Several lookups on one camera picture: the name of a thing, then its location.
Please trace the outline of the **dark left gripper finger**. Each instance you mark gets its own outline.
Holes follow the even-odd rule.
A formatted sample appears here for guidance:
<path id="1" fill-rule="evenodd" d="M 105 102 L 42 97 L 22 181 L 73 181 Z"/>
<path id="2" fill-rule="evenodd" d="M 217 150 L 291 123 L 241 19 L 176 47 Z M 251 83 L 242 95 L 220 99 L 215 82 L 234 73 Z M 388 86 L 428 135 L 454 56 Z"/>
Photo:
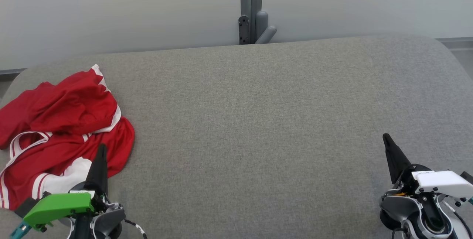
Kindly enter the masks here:
<path id="1" fill-rule="evenodd" d="M 86 190 L 95 191 L 100 195 L 108 193 L 108 149 L 105 144 L 100 144 L 97 154 L 88 171 L 84 187 Z"/>

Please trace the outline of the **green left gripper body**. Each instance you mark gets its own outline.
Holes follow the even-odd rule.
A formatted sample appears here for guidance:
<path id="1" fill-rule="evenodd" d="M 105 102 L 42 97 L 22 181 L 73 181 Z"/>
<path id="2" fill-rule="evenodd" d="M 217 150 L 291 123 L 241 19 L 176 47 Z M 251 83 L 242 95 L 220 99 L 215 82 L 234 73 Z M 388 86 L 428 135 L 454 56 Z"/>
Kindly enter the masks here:
<path id="1" fill-rule="evenodd" d="M 67 193 L 46 195 L 35 202 L 23 221 L 37 229 L 57 219 L 76 217 L 78 214 L 94 216 L 104 210 L 108 201 L 107 190 L 94 182 L 82 182 Z"/>

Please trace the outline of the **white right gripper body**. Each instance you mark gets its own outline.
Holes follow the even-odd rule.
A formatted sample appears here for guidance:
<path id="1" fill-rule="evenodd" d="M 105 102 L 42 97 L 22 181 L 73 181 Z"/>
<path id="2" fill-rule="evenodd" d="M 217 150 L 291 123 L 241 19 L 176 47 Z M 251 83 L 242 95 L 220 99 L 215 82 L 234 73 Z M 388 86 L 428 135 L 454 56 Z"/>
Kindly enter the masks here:
<path id="1" fill-rule="evenodd" d="M 426 166 L 413 164 L 403 170 L 395 188 L 407 196 L 447 195 L 457 199 L 473 198 L 473 180 L 451 170 L 434 171 Z"/>

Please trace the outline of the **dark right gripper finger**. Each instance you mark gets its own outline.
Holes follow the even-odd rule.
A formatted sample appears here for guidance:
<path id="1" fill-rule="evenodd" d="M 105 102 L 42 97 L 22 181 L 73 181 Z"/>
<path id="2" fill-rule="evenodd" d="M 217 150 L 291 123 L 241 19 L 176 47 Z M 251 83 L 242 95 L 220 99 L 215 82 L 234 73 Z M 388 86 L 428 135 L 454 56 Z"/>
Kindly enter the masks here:
<path id="1" fill-rule="evenodd" d="M 411 166 L 411 162 L 404 155 L 403 151 L 395 143 L 390 134 L 383 134 L 383 142 L 391 183 L 395 184 L 403 171 Z"/>

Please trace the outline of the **red jersey with white sleeves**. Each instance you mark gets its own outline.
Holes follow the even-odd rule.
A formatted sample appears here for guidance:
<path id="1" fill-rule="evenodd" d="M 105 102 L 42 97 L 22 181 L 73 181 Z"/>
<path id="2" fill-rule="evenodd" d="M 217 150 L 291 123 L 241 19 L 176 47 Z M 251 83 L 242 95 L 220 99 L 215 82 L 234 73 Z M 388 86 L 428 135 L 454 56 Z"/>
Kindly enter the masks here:
<path id="1" fill-rule="evenodd" d="M 21 133 L 10 141 L 10 161 L 0 172 L 0 208 L 14 211 L 27 198 L 69 192 L 86 179 L 101 144 L 108 150 L 108 177 L 116 175 L 125 167 L 134 141 L 135 130 L 124 117 L 102 133 Z"/>

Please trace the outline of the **red shorts with white stripe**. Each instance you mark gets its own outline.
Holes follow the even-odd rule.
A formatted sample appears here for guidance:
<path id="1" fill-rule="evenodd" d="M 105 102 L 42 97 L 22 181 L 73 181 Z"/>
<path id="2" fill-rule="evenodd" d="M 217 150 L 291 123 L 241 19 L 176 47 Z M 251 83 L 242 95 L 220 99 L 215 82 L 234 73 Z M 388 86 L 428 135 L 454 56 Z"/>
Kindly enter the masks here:
<path id="1" fill-rule="evenodd" d="M 0 149 L 23 132 L 109 132 L 122 116 L 98 65 L 60 83 L 43 82 L 0 108 Z"/>

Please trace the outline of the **grey fabric sofa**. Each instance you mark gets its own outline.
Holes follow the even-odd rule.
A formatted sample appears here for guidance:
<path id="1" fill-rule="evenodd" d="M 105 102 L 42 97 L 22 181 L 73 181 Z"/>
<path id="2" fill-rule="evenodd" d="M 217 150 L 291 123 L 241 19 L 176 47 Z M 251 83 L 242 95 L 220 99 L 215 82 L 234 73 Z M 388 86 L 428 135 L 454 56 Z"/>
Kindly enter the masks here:
<path id="1" fill-rule="evenodd" d="M 382 35 L 76 57 L 135 128 L 113 201 L 150 239 L 390 239 L 382 135 L 414 164 L 473 175 L 473 81 L 444 44 Z"/>

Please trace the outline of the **dark grey post bracket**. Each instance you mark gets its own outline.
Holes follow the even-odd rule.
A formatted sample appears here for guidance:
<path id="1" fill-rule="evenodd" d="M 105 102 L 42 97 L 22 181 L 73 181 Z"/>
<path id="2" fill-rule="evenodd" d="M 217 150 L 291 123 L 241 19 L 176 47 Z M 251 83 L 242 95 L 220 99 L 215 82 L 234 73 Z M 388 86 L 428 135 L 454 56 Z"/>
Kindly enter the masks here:
<path id="1" fill-rule="evenodd" d="M 238 35 L 240 45 L 251 43 L 250 23 L 249 18 L 246 15 L 242 15 L 238 19 Z"/>

